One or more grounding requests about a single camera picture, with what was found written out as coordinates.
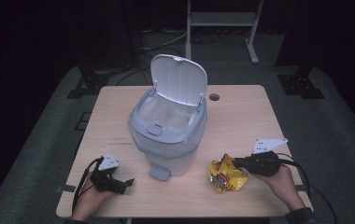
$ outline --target sleeve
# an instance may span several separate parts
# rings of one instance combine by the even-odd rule
[[[301,208],[288,213],[286,216],[289,224],[319,224],[311,208]]]
[[[88,223],[87,222],[83,222],[83,221],[68,219],[68,220],[66,220],[64,222],[64,224],[88,224]]]

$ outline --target person's left hand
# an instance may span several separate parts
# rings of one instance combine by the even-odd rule
[[[86,221],[106,199],[116,194],[107,190],[98,191],[90,179],[91,175],[92,172],[87,175],[87,180],[81,189],[81,195],[78,197],[75,210],[70,219]]]

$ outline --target handheld controller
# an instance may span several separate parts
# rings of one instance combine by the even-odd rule
[[[113,173],[116,171],[119,162],[111,155],[107,154],[102,157],[97,163],[92,172],[91,181],[99,191],[111,191],[123,194],[128,187],[134,183],[134,179],[129,179],[125,182],[113,178]]]
[[[251,174],[272,176],[282,163],[273,148],[287,143],[288,139],[257,139],[252,154],[245,158],[234,158],[233,165],[243,167]]]

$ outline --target wooden table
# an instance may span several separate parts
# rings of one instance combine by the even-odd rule
[[[88,164],[112,153],[120,166],[113,175],[134,184],[123,195],[106,201],[97,217],[281,217],[289,212],[259,179],[249,176],[239,191],[218,193],[207,172],[224,153],[247,157],[257,138],[283,138],[273,108],[262,86],[208,86],[208,121],[195,160],[182,176],[161,182],[149,176],[149,165],[128,132],[127,119],[149,86],[104,87],[83,136],[66,185],[77,186]],[[218,101],[207,97],[220,96]],[[290,155],[287,145],[275,149]],[[297,185],[302,181],[292,167]],[[310,201],[300,191],[306,206]],[[70,217],[74,193],[64,191],[57,215]]]

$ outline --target person's right hand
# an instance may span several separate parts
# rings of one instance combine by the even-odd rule
[[[305,204],[297,193],[294,185],[291,169],[286,165],[281,165],[279,171],[272,176],[254,175],[264,181],[274,194],[286,204],[290,211],[304,208]]]

